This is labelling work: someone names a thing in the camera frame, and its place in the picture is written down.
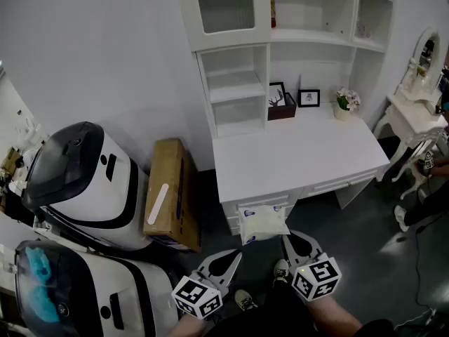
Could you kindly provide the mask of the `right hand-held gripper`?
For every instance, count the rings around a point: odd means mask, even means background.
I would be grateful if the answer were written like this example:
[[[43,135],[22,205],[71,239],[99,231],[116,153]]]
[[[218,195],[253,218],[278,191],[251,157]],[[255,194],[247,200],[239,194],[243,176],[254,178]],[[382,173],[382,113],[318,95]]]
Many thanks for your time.
[[[318,300],[335,292],[342,273],[333,257],[326,254],[316,262],[298,267],[298,256],[315,258],[323,253],[315,238],[297,230],[282,236],[284,255],[289,270],[295,270],[291,286],[307,302]]]

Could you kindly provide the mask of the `white pack of tissues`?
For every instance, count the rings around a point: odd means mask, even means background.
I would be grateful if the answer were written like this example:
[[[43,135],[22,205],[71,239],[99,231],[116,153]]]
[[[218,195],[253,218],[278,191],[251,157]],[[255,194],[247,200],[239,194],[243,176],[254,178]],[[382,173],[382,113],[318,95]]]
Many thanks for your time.
[[[243,245],[290,234],[283,206],[240,207],[239,227]]]

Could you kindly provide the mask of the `person's right shoe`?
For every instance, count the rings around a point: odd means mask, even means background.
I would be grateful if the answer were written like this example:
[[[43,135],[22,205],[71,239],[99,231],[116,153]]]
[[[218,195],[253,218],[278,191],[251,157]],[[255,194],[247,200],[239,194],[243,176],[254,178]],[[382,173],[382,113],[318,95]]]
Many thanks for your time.
[[[274,266],[274,281],[273,286],[278,283],[288,283],[289,278],[289,264],[285,259],[280,259]]]

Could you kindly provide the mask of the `person's black shorts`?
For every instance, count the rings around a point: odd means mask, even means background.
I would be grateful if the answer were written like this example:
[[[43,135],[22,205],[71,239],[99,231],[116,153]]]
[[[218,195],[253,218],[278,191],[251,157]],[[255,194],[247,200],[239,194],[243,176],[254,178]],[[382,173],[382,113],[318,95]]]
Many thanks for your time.
[[[258,308],[226,318],[204,337],[326,337],[316,327],[306,303],[287,283],[278,283]],[[377,319],[353,337],[397,337],[392,323]]]

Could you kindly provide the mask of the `white hutch shelf unit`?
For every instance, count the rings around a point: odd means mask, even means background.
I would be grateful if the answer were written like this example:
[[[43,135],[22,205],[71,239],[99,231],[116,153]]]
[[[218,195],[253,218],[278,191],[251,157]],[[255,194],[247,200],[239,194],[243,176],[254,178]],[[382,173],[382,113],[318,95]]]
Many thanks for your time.
[[[318,89],[330,102],[341,87],[373,94],[385,53],[394,0],[275,0],[276,28],[267,43],[193,52],[213,138],[261,131],[269,84],[298,91]],[[355,36],[356,23],[371,29]]]

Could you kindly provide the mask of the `small white desk drawer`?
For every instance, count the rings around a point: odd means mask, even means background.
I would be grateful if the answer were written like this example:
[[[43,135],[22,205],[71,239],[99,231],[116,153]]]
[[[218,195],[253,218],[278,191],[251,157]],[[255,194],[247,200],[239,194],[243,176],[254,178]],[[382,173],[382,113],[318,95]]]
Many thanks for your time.
[[[261,205],[289,205],[291,202],[291,195],[288,193],[276,193],[268,194],[265,196],[258,196],[249,199],[240,199],[235,201],[224,202],[222,204],[226,214],[234,215],[237,214],[239,208],[250,207],[250,206],[261,206]]]

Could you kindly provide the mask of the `deer picture frame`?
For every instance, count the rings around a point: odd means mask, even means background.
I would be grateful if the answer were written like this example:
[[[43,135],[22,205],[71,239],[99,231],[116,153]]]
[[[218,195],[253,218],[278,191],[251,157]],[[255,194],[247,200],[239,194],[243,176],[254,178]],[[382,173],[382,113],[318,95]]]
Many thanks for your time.
[[[282,107],[286,105],[285,87],[283,82],[272,82],[269,84],[269,107]]]

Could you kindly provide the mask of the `person's left shoe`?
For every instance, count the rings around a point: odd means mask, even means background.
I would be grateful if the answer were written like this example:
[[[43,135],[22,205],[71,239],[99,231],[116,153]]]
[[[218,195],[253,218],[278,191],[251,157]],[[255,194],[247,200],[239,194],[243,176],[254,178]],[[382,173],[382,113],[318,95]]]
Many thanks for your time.
[[[239,289],[235,292],[234,301],[244,312],[257,308],[257,305],[255,304],[251,295],[243,289]]]

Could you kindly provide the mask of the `white robot with black visor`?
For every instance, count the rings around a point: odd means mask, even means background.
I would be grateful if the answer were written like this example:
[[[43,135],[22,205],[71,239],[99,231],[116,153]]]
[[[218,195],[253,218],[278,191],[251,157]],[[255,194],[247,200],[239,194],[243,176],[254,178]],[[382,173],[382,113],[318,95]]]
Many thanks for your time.
[[[143,232],[149,176],[103,127],[83,121],[54,133],[39,149],[22,204],[97,244],[148,247]]]

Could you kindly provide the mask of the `white desk top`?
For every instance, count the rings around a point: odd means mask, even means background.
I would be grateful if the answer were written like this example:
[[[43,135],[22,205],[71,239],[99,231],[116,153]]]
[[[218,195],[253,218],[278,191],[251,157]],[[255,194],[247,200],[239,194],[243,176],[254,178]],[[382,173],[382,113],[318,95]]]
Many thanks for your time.
[[[268,121],[257,133],[213,140],[221,205],[268,194],[288,193],[290,213],[305,187],[376,169],[389,159],[361,118],[340,121],[329,103],[300,108],[289,119]],[[372,180],[332,191],[344,209]],[[239,212],[224,215],[232,235],[240,233]]]

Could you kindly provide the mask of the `wide white desk drawer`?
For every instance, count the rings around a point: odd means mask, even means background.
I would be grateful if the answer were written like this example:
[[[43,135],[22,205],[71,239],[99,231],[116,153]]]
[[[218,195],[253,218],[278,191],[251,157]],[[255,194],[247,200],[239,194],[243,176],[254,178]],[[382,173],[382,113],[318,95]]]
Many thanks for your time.
[[[315,185],[310,185],[304,188],[302,194],[299,199],[313,197],[319,194],[332,192],[335,190],[339,190],[345,187],[349,187],[355,185],[357,183],[361,183],[366,180],[370,180],[375,177],[377,173],[376,169],[364,171],[361,173],[353,174],[350,176],[344,176],[338,179],[329,180],[326,182],[318,183]]]

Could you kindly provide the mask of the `white oval vanity mirror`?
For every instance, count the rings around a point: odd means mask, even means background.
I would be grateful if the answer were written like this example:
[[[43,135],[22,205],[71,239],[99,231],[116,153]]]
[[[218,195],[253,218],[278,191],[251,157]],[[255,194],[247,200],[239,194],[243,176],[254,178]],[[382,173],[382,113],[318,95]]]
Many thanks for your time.
[[[428,27],[421,35],[410,59],[413,64],[412,81],[425,78],[423,89],[432,92],[441,72],[441,39],[434,27]]]

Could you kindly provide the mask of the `frosted glass cabinet door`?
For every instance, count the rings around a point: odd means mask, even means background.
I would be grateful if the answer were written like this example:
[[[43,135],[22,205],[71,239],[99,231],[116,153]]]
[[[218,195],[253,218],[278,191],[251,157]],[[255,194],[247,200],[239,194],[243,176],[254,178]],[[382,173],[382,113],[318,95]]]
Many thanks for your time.
[[[191,51],[267,43],[270,0],[179,0]]]

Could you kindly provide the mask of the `ornate white dressing table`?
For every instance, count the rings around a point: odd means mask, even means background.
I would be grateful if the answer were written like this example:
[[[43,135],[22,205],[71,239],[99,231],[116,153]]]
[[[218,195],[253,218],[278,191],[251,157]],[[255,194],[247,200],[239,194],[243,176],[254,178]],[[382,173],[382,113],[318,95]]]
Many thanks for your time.
[[[393,183],[396,182],[407,170],[415,177],[414,185],[400,196],[400,200],[403,200],[410,193],[417,192],[428,181],[428,177],[418,172],[415,163],[420,158],[430,156],[448,123],[445,117],[431,114],[423,103],[405,105],[396,95],[389,95],[387,100],[390,105],[375,126],[373,134],[379,138],[383,128],[389,126],[400,143],[389,160],[389,165],[378,173],[376,179],[378,182],[382,181],[385,173],[400,161],[406,151],[413,150],[396,177],[391,179]]]

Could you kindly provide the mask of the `person's right forearm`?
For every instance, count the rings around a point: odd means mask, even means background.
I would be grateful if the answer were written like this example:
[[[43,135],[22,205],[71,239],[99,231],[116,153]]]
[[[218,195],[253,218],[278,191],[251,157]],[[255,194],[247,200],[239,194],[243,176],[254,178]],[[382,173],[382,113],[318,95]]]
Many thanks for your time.
[[[326,337],[353,337],[362,323],[338,304],[332,296],[306,303],[317,329]]]

